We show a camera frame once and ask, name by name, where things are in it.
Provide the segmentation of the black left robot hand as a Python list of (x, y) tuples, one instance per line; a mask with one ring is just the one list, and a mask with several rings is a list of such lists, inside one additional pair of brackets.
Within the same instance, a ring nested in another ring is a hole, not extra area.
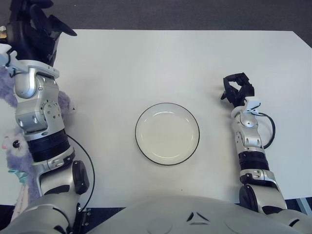
[(36, 60), (54, 65), (61, 33), (76, 36), (76, 32), (43, 9), (53, 6), (51, 0), (13, 0), (6, 25), (5, 42), (17, 52), (18, 60)]

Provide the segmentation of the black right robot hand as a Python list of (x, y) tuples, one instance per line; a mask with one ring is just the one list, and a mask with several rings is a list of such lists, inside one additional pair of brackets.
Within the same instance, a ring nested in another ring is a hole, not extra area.
[[(230, 85), (230, 82), (235, 82), (240, 86), (240, 89)], [(254, 87), (249, 82), (249, 78), (245, 73), (238, 73), (226, 76), (223, 78), (224, 92), (221, 100), (227, 99), (234, 107), (244, 106), (246, 97), (254, 96)]]

